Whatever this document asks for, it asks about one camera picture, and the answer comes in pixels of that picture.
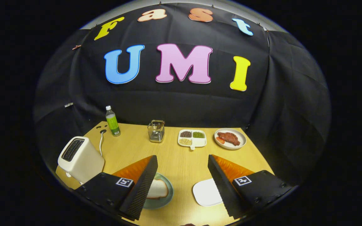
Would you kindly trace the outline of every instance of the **foam letter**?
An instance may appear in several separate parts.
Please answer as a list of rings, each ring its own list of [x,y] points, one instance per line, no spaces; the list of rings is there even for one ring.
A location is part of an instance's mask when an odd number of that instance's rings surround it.
[[[245,84],[245,79],[247,78],[247,70],[251,65],[251,62],[240,56],[234,56],[233,60],[235,61],[236,66],[234,81],[230,83],[230,88],[239,91],[246,91],[247,85]]]
[[[126,73],[118,73],[118,56],[121,50],[114,50],[106,53],[106,78],[114,84],[130,82],[139,73],[140,52],[145,48],[144,45],[136,45],[127,48],[129,53],[129,70]]]
[[[195,46],[185,58],[176,44],[162,44],[157,47],[161,51],[160,74],[156,76],[159,83],[171,83],[174,76],[170,73],[171,66],[178,80],[184,81],[188,71],[192,68],[192,75],[188,77],[191,83],[210,83],[209,55],[213,49],[207,46]]]
[[[108,35],[108,30],[113,29],[117,25],[118,21],[123,21],[124,19],[125,19],[125,17],[120,17],[120,18],[115,19],[115,20],[113,20],[111,22],[103,24],[99,34],[95,37],[95,40],[98,40],[99,38]]]
[[[254,35],[254,33],[252,33],[251,31],[249,31],[248,29],[247,29],[247,27],[250,27],[248,24],[246,24],[245,22],[244,22],[244,20],[240,20],[240,19],[235,19],[235,18],[233,18],[232,19],[233,21],[235,21],[235,22],[237,22],[237,26],[238,26],[238,28],[242,31],[242,32],[244,32],[245,34],[247,34],[247,35]]]
[[[163,19],[164,17],[167,17],[165,9],[154,9],[142,13],[142,16],[139,17],[138,21],[143,22],[151,19],[158,20],[158,19]]]
[[[193,8],[191,9],[191,14],[188,16],[191,20],[202,21],[202,22],[210,22],[213,20],[211,16],[213,13],[204,8]]]

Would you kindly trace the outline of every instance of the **green drink bottle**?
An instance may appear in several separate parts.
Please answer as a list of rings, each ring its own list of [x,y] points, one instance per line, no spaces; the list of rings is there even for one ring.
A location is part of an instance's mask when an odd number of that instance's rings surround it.
[[[121,135],[121,131],[119,130],[117,118],[115,117],[115,113],[111,110],[111,106],[106,106],[106,119],[108,122],[108,126],[111,129],[113,136]]]

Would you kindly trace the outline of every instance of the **table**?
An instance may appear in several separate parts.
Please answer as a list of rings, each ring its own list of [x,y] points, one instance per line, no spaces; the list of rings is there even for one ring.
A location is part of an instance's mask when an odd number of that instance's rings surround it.
[[[143,209],[139,220],[129,221],[141,226],[180,226],[187,223],[201,226],[227,225],[233,223],[233,217],[229,217],[224,204],[204,207],[200,206],[192,193],[192,187],[200,181],[211,178],[207,168],[208,156],[215,154],[236,164],[246,167],[254,172],[272,169],[255,147],[252,141],[240,129],[247,139],[245,146],[238,150],[227,150],[220,147],[214,140],[214,133],[218,128],[189,128],[189,127],[167,127],[165,126],[164,140],[161,143],[149,141],[147,125],[132,125],[118,123],[121,135],[114,137],[106,121],[100,122],[84,136],[99,151],[99,143],[102,129],[107,132],[103,134],[102,155],[105,159],[103,172],[112,174],[138,160],[156,155],[157,172],[163,174],[173,185],[174,196],[171,202],[160,209]],[[195,148],[191,151],[189,147],[177,143],[178,133],[182,129],[203,130],[207,137],[207,145]],[[65,172],[58,166],[56,174],[72,189],[80,184],[73,178],[68,178]]]

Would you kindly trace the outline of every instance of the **green plate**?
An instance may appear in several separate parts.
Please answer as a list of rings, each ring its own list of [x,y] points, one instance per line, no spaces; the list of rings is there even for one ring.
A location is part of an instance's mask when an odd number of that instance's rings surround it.
[[[173,190],[173,185],[170,183],[170,181],[160,173],[155,174],[155,179],[156,180],[162,179],[164,183],[166,183],[168,188],[168,196],[165,198],[160,198],[159,200],[146,199],[145,204],[143,205],[144,209],[159,209],[167,205],[173,198],[174,190]]]

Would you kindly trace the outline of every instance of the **blue letter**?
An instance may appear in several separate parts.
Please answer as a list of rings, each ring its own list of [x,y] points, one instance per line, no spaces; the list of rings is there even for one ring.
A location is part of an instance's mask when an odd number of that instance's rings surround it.
[[[144,45],[136,45],[127,48],[129,53],[129,70],[126,73],[118,73],[118,56],[121,50],[114,50],[106,53],[106,78],[114,84],[130,82],[139,73],[140,52],[145,48]]]
[[[247,35],[254,35],[254,33],[252,33],[252,32],[250,32],[248,29],[247,29],[247,27],[250,27],[248,24],[246,24],[245,22],[244,22],[244,20],[240,20],[240,19],[235,19],[235,18],[233,18],[232,19],[233,21],[235,21],[235,22],[237,22],[237,26],[238,26],[238,28],[242,31],[242,32],[244,32],[245,34],[247,34]]]

